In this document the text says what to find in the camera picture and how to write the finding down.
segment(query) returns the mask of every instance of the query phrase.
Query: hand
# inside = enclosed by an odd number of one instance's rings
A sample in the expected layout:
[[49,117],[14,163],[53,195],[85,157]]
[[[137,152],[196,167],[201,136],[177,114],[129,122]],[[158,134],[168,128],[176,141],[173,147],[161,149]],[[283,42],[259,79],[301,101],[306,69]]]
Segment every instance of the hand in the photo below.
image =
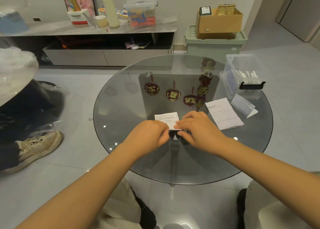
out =
[[204,112],[191,111],[176,124],[175,129],[191,131],[191,135],[185,131],[178,131],[178,135],[181,135],[192,146],[214,155],[218,155],[219,150],[229,142],[229,138],[211,122]]
[[158,120],[145,120],[138,124],[122,144],[134,149],[138,158],[154,151],[169,140],[169,127]]

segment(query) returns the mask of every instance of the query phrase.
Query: storage bin lid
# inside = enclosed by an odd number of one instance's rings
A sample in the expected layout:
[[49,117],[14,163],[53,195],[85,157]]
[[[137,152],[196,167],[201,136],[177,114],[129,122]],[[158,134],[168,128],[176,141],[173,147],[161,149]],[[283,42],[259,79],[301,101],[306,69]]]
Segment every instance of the storage bin lid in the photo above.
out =
[[155,7],[158,6],[158,0],[127,0],[123,8],[137,8],[137,7]]
[[188,27],[185,34],[187,44],[243,45],[248,40],[243,31],[236,33],[234,39],[200,39],[195,28],[195,25]]

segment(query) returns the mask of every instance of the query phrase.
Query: shoe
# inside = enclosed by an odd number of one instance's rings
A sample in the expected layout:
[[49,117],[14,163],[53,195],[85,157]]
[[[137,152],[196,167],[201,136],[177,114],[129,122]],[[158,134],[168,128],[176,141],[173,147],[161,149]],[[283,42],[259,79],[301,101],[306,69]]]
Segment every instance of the shoe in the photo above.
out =
[[45,157],[53,152],[61,144],[63,134],[54,131],[46,135],[30,138],[25,141],[16,141],[19,145],[19,165],[4,170],[5,173],[16,173],[29,166],[39,158]]

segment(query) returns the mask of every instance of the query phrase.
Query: glass table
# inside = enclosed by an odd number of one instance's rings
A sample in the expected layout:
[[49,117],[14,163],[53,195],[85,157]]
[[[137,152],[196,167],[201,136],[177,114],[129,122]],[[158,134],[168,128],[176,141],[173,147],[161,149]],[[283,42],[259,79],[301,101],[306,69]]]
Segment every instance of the glass table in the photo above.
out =
[[[179,119],[192,110],[208,114],[205,102],[227,97],[219,76],[223,69],[224,63],[187,54],[161,55],[127,66],[97,97],[93,121],[99,140],[111,153],[138,123],[154,120],[155,114],[178,112]],[[222,132],[263,152],[272,134],[272,111],[263,93],[250,102],[258,113],[245,118],[234,109],[244,126]],[[194,148],[175,131],[169,135],[166,144],[140,158],[131,171],[170,184],[212,183],[240,172],[223,159]]]

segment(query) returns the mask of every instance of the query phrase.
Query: white paper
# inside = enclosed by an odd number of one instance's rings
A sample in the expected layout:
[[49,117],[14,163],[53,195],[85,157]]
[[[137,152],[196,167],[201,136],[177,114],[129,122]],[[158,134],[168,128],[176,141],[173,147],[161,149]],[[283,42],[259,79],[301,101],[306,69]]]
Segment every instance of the white paper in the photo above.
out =
[[248,100],[243,98],[242,96],[236,94],[231,101],[231,104],[239,110],[246,118],[251,117],[252,115],[258,113],[255,106],[250,103]]
[[181,129],[174,128],[174,126],[176,125],[176,121],[179,120],[177,112],[156,114],[154,118],[155,120],[159,120],[166,123],[169,126],[169,130],[181,130]]
[[235,113],[227,98],[207,102],[206,106],[219,130],[243,125],[243,122]]

